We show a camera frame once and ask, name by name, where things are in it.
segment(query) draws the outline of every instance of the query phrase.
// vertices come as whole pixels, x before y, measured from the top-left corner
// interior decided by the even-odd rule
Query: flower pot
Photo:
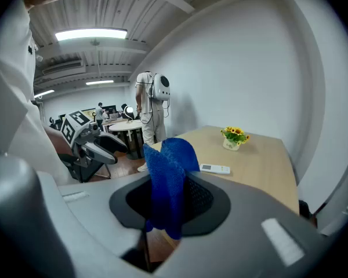
[[[237,143],[229,141],[227,138],[224,139],[223,147],[228,149],[229,151],[237,151],[240,148]]]

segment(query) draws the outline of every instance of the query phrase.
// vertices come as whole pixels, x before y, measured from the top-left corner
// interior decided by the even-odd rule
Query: sunflower
[[[235,127],[233,128],[233,132],[232,133],[236,133],[237,135],[241,135],[243,133],[243,131],[239,128],[239,127]]]

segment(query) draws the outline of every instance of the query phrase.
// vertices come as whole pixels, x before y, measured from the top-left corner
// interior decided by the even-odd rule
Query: fluorescent light
[[[46,92],[35,95],[34,97],[37,98],[37,97],[44,96],[44,95],[47,95],[50,93],[54,93],[54,90],[47,90]]]
[[[78,29],[56,33],[58,41],[85,38],[85,37],[109,37],[109,38],[126,38],[127,31],[119,29]]]
[[[92,82],[87,82],[86,85],[91,86],[91,85],[102,85],[104,83],[113,83],[114,81],[92,81]]]

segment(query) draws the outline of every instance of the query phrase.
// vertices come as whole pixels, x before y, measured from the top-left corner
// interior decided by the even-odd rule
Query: floor
[[[130,142],[129,146],[131,150],[135,149],[134,142]],[[108,166],[111,172],[111,179],[109,180],[138,173],[137,168],[146,162],[144,158],[138,160],[130,160],[126,157],[126,154],[122,152],[116,152],[115,156],[118,158],[118,162],[117,164]],[[106,167],[103,166],[97,173],[101,175],[107,175]],[[101,180],[107,179],[94,176],[92,177],[90,182]],[[153,231],[147,233],[147,242],[150,262],[162,262],[171,255],[171,253],[178,246],[180,240],[171,239],[165,231],[153,229]]]

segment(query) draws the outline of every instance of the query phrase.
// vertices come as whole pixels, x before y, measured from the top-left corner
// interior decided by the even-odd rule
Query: blue object
[[[146,231],[164,229],[173,239],[180,239],[183,218],[185,171],[199,171],[197,157],[190,143],[180,138],[162,142],[161,152],[143,145],[151,175],[151,217]]]

